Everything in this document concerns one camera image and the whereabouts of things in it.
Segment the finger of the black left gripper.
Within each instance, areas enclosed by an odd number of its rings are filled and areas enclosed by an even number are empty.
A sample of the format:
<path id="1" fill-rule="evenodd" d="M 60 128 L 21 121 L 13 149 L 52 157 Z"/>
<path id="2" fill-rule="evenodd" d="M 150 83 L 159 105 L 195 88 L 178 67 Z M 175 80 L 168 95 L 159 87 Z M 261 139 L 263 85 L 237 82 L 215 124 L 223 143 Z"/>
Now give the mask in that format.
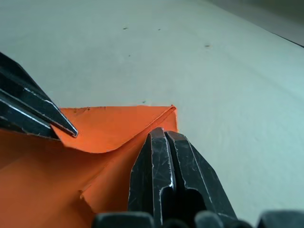
<path id="1" fill-rule="evenodd" d="M 0 127 L 20 133 L 55 138 L 55 126 L 72 137 L 77 129 L 24 68 L 0 55 Z"/>
<path id="2" fill-rule="evenodd" d="M 60 124 L 61 111 L 47 97 L 32 91 L 0 92 L 0 126 L 57 140 L 51 125 Z"/>

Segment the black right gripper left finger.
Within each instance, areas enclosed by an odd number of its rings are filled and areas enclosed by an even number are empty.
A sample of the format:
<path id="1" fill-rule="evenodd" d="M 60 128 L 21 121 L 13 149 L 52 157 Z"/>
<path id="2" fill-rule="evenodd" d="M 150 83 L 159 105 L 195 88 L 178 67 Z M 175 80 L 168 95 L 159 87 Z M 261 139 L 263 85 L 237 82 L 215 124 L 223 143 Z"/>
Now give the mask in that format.
<path id="1" fill-rule="evenodd" d="M 162 128 L 148 133 L 130 177 L 129 211 L 152 215 L 156 225 L 173 217 L 176 180 L 168 139 Z"/>

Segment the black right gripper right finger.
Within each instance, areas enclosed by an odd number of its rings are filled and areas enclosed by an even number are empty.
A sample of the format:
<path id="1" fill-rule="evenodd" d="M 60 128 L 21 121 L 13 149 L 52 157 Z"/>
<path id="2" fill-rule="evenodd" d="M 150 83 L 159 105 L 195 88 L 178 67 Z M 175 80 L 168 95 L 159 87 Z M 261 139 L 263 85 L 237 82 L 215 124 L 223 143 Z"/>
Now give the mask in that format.
<path id="1" fill-rule="evenodd" d="M 233 221 L 237 216 L 211 165 L 189 140 L 180 133 L 168 131 L 168 139 L 181 200 L 181 215 L 193 221 L 197 213 L 207 210 L 218 214 L 222 221 Z"/>

